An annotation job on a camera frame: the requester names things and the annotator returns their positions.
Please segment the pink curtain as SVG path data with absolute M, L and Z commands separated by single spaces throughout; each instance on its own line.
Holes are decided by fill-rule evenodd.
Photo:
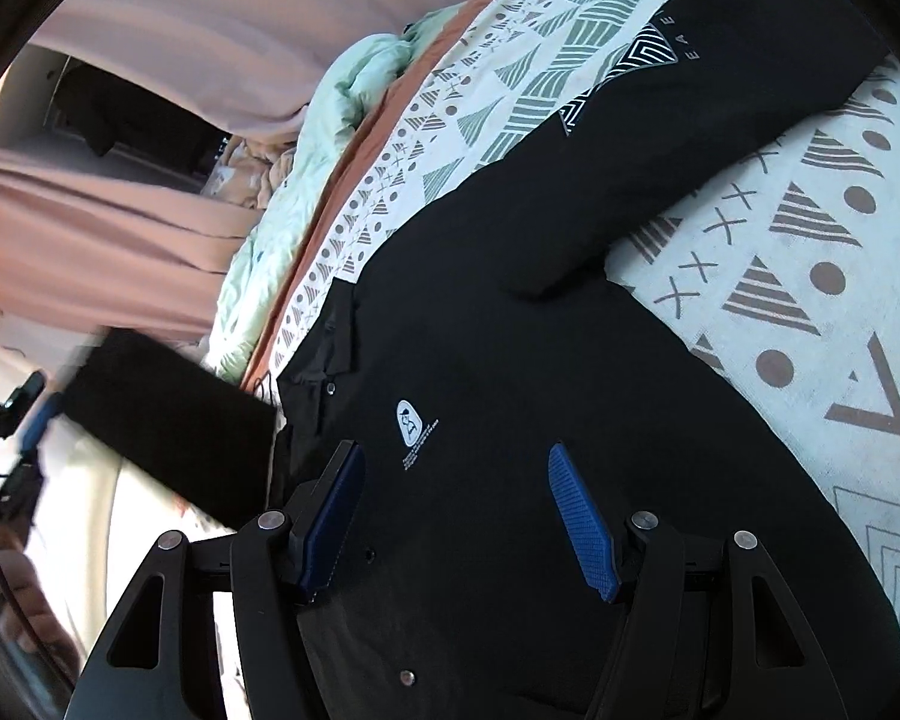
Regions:
M 198 340 L 259 219 L 198 193 L 0 149 L 0 310 L 73 332 Z
M 126 78 L 226 132 L 279 142 L 338 55 L 461 0 L 64 0 L 34 44 Z

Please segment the pink plush blanket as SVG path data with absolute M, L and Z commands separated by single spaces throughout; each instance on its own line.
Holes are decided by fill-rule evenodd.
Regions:
M 201 193 L 231 205 L 265 210 L 276 188 L 289 176 L 297 143 L 232 138 L 222 148 Z

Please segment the black button-up shirt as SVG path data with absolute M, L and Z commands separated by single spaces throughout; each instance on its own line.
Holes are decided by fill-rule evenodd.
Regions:
M 331 288 L 272 447 L 265 405 L 107 333 L 66 415 L 226 529 L 149 551 L 69 715 L 222 717 L 229 590 L 258 718 L 900 718 L 848 528 L 596 265 L 696 181 L 528 148 L 476 172 Z

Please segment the left pink curtain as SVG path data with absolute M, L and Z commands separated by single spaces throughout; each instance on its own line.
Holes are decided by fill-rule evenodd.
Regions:
M 0 310 L 73 332 L 198 340 L 259 219 L 198 193 L 0 149 Z

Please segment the mint green duvet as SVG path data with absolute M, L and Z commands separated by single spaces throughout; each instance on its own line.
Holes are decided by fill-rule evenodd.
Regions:
M 455 5 L 441 8 L 400 34 L 363 37 L 325 71 L 301 132 L 269 158 L 256 199 L 260 221 L 233 255 L 222 281 L 203 358 L 216 376 L 232 383 L 244 377 L 331 172 L 391 83 L 421 57 L 457 11 Z

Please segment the patterned white bedspread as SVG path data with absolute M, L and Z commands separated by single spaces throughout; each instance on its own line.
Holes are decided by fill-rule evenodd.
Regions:
M 494 0 L 388 101 L 329 183 L 269 369 L 301 359 L 335 281 L 546 119 L 686 59 L 665 0 Z M 900 642 L 900 66 L 613 244 L 606 278 L 751 403 L 831 502 Z

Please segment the right pink curtain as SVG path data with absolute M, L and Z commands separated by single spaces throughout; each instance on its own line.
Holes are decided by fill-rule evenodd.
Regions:
M 461 0 L 64 0 L 34 44 L 126 78 L 226 132 L 279 142 L 338 55 Z

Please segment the cream padded headboard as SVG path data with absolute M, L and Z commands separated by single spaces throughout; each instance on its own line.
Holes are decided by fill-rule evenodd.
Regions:
M 92 343 L 0 312 L 0 395 L 34 369 L 56 382 Z M 227 531 L 67 419 L 48 429 L 40 460 L 46 484 L 27 556 L 53 610 L 82 639 L 102 629 L 159 535 L 196 541 Z

